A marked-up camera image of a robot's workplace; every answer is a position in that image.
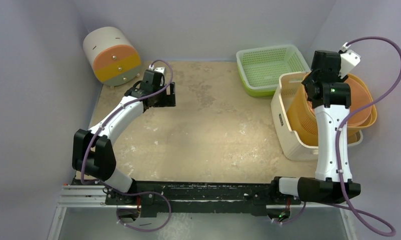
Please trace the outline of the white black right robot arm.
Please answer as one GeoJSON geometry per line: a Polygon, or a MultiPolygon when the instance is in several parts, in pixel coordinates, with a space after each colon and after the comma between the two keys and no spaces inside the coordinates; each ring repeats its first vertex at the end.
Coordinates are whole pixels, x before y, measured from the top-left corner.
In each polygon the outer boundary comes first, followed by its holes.
{"type": "Polygon", "coordinates": [[[315,177],[275,177],[269,190],[277,204],[289,196],[302,202],[340,204],[361,193],[352,181],[348,161],[347,121],[350,118],[351,88],[348,73],[361,61],[352,50],[314,53],[311,72],[302,81],[312,103],[318,130],[318,162],[315,177]]]}

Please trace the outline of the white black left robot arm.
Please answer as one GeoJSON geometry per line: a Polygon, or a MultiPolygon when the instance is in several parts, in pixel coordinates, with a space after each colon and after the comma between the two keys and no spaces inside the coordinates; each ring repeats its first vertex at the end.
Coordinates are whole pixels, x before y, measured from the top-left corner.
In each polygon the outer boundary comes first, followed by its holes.
{"type": "Polygon", "coordinates": [[[164,67],[147,69],[103,120],[88,130],[79,129],[73,137],[72,168],[118,190],[126,205],[137,200],[138,191],[132,187],[134,180],[118,169],[113,145],[149,108],[176,106],[175,82],[166,81],[165,72],[164,67]]]}

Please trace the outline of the yellow orange slatted bin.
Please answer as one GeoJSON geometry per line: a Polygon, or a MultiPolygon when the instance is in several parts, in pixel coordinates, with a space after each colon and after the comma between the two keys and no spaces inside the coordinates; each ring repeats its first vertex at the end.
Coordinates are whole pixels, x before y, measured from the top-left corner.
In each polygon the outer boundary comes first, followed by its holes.
{"type": "MultiPolygon", "coordinates": [[[[290,127],[297,132],[302,143],[308,146],[318,146],[318,126],[311,102],[307,101],[304,86],[297,88],[292,103],[286,112],[290,127]]],[[[371,106],[371,115],[363,125],[347,128],[347,142],[357,143],[359,131],[372,126],[377,120],[377,108],[371,106]]]]}

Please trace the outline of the peach plastic bucket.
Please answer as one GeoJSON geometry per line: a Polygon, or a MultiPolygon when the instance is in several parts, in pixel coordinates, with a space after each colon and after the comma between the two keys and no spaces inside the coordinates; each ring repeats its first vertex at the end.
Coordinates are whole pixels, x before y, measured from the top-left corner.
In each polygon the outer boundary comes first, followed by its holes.
{"type": "MultiPolygon", "coordinates": [[[[350,73],[347,76],[348,78],[345,80],[345,83],[349,85],[351,95],[351,106],[349,110],[350,113],[353,113],[359,108],[371,103],[373,101],[373,98],[368,90],[368,87],[359,77],[350,73]]],[[[353,128],[363,125],[369,118],[371,113],[371,106],[356,113],[347,121],[348,127],[353,128]]]]}

